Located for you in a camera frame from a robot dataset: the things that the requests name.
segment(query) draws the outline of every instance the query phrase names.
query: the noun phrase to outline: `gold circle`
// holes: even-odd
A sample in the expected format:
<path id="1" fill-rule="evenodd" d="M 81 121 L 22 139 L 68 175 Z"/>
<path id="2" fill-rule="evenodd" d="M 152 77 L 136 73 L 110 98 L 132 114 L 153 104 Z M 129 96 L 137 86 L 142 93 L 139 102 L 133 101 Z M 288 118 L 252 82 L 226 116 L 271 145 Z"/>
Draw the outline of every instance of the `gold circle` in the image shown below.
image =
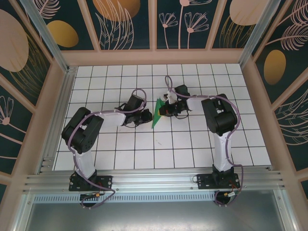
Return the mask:
<path id="1" fill-rule="evenodd" d="M 275 85 L 282 78 L 286 67 L 284 54 L 279 50 L 271 51 L 264 63 L 264 78 L 268 84 Z"/>
<path id="2" fill-rule="evenodd" d="M 9 13 L 0 10 L 0 66 L 12 72 L 27 63 L 29 44 L 22 25 Z"/>
<path id="3" fill-rule="evenodd" d="M 259 21 L 268 0 L 233 0 L 230 5 L 230 18 L 240 26 L 251 26 Z"/>
<path id="4" fill-rule="evenodd" d="M 111 21 L 124 21 L 125 18 L 120 18 L 120 8 L 126 9 L 131 18 L 136 16 L 140 9 L 140 0 L 93 0 L 93 4 L 98 12 Z"/>
<path id="5" fill-rule="evenodd" d="M 47 27 L 58 45 L 74 47 L 78 44 L 78 34 L 70 24 L 55 20 L 48 23 Z"/>

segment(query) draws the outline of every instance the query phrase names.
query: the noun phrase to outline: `white grid board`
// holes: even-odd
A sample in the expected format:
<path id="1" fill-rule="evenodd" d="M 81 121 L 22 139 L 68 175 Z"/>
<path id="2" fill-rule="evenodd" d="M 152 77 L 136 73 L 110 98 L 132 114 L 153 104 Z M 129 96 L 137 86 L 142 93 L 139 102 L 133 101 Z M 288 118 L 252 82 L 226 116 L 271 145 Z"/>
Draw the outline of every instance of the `white grid board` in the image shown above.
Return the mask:
<path id="1" fill-rule="evenodd" d="M 231 141 L 231 157 L 244 166 L 270 165 L 269 157 L 238 64 L 160 64 L 80 66 L 74 82 L 65 123 L 80 107 L 110 110 L 128 101 L 131 92 L 143 88 L 146 108 L 155 109 L 156 99 L 167 92 L 165 75 L 173 87 L 185 84 L 191 95 L 224 93 L 240 110 L 242 122 Z M 211 167 L 214 140 L 203 112 L 189 112 L 186 119 L 162 117 L 137 128 L 102 126 L 92 148 L 98 170 Z M 54 170 L 73 170 L 74 162 L 60 139 Z"/>

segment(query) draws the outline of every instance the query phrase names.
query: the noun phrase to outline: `green object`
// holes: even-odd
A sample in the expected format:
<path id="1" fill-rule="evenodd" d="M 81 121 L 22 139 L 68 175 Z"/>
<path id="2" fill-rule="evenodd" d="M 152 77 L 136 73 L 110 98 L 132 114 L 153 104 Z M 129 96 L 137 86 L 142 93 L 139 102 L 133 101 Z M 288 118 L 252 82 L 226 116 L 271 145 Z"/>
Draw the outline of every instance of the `green object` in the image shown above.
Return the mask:
<path id="1" fill-rule="evenodd" d="M 157 122 L 159 121 L 161 117 L 161 115 L 159 114 L 159 108 L 161 108 L 164 105 L 165 105 L 165 102 L 162 101 L 160 98 L 156 100 L 156 106 L 155 106 L 155 111 L 153 115 L 152 129 L 154 128 L 154 126 L 157 124 Z"/>

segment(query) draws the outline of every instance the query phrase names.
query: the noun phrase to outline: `black mounting plate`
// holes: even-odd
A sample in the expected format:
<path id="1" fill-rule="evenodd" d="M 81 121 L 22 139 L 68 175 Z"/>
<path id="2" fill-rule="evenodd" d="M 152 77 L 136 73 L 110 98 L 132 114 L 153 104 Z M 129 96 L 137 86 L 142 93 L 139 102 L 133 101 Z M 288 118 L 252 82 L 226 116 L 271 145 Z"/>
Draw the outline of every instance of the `black mounting plate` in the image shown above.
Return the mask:
<path id="1" fill-rule="evenodd" d="M 112 187 L 112 176 L 96 176 L 96 181 L 94 182 L 97 185 L 101 185 L 102 187 L 111 189 Z M 101 189 L 94 187 L 84 181 L 80 181 L 79 176 L 72 176 L 69 184 L 68 190 L 70 192 L 93 192 L 93 191 L 101 191 Z"/>
<path id="2" fill-rule="evenodd" d="M 212 174 L 198 174 L 197 176 L 198 189 L 232 189 L 232 185 L 228 180 L 216 185 Z M 230 179 L 233 184 L 240 188 L 239 176 L 234 173 Z"/>

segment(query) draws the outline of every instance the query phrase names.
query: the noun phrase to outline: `decorative wallpaper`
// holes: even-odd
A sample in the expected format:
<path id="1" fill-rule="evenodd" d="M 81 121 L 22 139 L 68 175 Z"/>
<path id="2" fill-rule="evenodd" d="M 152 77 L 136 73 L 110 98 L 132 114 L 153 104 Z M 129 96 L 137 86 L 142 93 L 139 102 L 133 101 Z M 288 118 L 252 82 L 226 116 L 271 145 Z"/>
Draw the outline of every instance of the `decorative wallpaper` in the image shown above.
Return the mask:
<path id="1" fill-rule="evenodd" d="M 148 0 L 87 0 L 102 50 L 149 49 Z"/>
<path id="2" fill-rule="evenodd" d="M 0 86 L 0 171 L 11 174 L 32 113 Z"/>
<path id="3" fill-rule="evenodd" d="M 0 73 L 36 105 L 50 63 L 8 1 L 0 22 Z"/>
<path id="4" fill-rule="evenodd" d="M 26 11 L 23 7 L 23 5 L 21 4 L 20 0 L 17 0 L 18 4 L 20 5 L 21 9 L 23 10 L 23 12 L 25 13 L 25 15 L 28 18 L 28 21 L 30 21 L 30 23 L 32 24 L 32 27 L 34 28 L 34 30 L 36 31 L 36 33 L 40 36 L 39 31 L 37 30 L 37 28 L 34 26 L 34 24 L 32 23 L 32 20 L 29 18 L 29 16 L 26 14 Z M 48 50 L 48 53 L 51 55 L 51 57 L 53 57 L 53 54 L 51 53 L 51 51 L 49 50 L 48 46 L 46 45 L 45 41 L 41 38 L 41 41 L 44 43 L 44 46 L 46 47 L 46 49 Z"/>
<path id="5" fill-rule="evenodd" d="M 157 48 L 205 48 L 217 3 L 216 0 L 158 0 Z"/>
<path id="6" fill-rule="evenodd" d="M 77 0 L 33 0 L 33 3 L 60 50 L 94 49 Z"/>
<path id="7" fill-rule="evenodd" d="M 260 47 L 260 45 L 261 45 L 261 43 L 262 43 L 262 41 L 263 41 L 263 38 L 264 38 L 265 35 L 268 33 L 270 27 L 272 26 L 273 22 L 275 21 L 275 19 L 276 19 L 278 13 L 280 12 L 280 10 L 281 10 L 281 8 L 283 7 L 283 5 L 285 4 L 285 2 L 286 2 L 286 0 L 281 0 L 280 3 L 279 3 L 278 8 L 276 9 L 275 12 L 273 12 L 273 17 L 271 18 L 271 20 L 270 20 L 270 22 L 269 22 L 267 28 L 266 28 L 265 31 L 263 32 L 263 34 L 262 34 L 262 36 L 261 36 L 259 42 L 257 43 L 256 47 L 255 47 L 254 50 L 252 51 L 252 56 L 254 56 L 255 53 L 257 52 L 257 50 L 259 49 L 259 47 Z"/>
<path id="8" fill-rule="evenodd" d="M 6 185 L 0 184 L 0 205 L 1 205 L 1 201 L 2 201 L 2 198 L 4 196 L 4 193 L 5 193 L 5 190 L 6 190 Z"/>
<path id="9" fill-rule="evenodd" d="M 308 167 L 308 80 L 275 111 L 297 171 Z"/>
<path id="10" fill-rule="evenodd" d="M 268 0 L 228 0 L 213 48 L 244 48 Z"/>
<path id="11" fill-rule="evenodd" d="M 308 0 L 292 2 L 256 65 L 273 103 L 308 67 Z"/>

